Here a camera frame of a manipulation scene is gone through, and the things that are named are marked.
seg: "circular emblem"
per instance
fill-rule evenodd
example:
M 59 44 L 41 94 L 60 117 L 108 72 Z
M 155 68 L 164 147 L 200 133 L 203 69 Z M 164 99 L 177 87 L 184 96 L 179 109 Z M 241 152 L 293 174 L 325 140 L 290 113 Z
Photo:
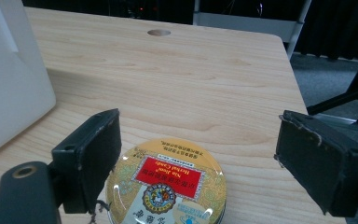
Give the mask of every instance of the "circular emblem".
M 144 206 L 149 212 L 161 214 L 172 209 L 175 204 L 176 195 L 169 185 L 158 183 L 149 186 L 145 190 L 142 199 Z

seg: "screw hole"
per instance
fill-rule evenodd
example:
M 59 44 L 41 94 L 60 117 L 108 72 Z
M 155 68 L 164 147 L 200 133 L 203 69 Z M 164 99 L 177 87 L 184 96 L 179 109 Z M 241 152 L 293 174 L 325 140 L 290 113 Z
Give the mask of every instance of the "screw hole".
M 358 154 L 358 148 L 351 148 L 351 151 L 352 151 L 353 153 Z
M 30 166 L 24 166 L 16 170 L 16 172 L 13 173 L 13 177 L 16 179 L 24 178 L 29 175 L 33 175 L 36 172 L 37 168 L 33 165 Z
M 68 145 L 68 146 L 66 146 L 64 149 L 65 150 L 72 150 L 72 149 L 74 149 L 75 148 L 75 146 L 74 145 Z

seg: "wood grain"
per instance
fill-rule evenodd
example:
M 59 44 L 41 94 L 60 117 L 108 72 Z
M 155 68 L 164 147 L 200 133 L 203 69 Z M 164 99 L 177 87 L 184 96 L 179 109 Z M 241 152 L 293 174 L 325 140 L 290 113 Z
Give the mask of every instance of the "wood grain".
M 324 216 L 273 160 L 283 110 L 305 113 L 273 35 L 27 8 L 57 96 L 41 120 L 0 148 L 0 176 L 50 151 L 89 116 L 119 108 L 123 152 L 183 138 L 207 148 L 227 178 L 222 223 L 344 223 Z M 150 30 L 168 30 L 154 36 Z M 66 215 L 63 223 L 88 223 Z M 108 223 L 105 214 L 98 215 Z

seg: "red label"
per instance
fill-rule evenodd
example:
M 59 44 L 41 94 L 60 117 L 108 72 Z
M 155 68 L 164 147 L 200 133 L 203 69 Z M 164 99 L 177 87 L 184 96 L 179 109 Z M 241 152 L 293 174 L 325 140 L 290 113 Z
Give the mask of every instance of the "red label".
M 167 184 L 176 193 L 194 199 L 200 187 L 201 175 L 200 171 L 147 157 L 135 179 L 149 185 Z

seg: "yellow tin lid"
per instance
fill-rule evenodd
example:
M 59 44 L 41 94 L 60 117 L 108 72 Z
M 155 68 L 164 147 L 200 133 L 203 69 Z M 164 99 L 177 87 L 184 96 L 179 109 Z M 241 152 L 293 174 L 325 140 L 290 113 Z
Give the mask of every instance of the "yellow tin lid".
M 194 143 L 155 139 L 126 152 L 106 183 L 114 223 L 219 223 L 226 180 L 212 155 Z

